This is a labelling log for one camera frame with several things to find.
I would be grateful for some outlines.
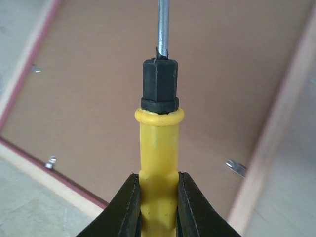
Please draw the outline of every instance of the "white surface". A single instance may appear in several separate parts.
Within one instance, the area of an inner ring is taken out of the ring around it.
[[[90,218],[95,219],[103,211],[102,208],[87,200],[71,188],[67,187],[65,184],[55,179],[44,170],[33,165],[31,162],[20,156],[18,153],[3,143],[0,143],[0,157],[3,157],[4,160],[9,162],[15,168],[19,169],[22,173],[31,177],[33,180],[37,181],[42,186],[50,189],[63,200],[71,203]]]
[[[74,237],[91,219],[0,158],[0,237]]]
[[[51,0],[0,0],[0,93],[13,76],[41,9]]]
[[[316,236],[316,73],[298,103],[245,237]]]

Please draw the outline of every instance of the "metal screwdriver shaft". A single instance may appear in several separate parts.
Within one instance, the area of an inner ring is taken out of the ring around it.
[[[170,0],[158,1],[157,58],[168,58]]]

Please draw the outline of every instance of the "black rubber cap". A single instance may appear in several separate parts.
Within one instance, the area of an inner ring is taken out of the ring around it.
[[[179,108],[177,94],[178,63],[168,59],[149,59],[143,65],[142,109],[168,114]]]

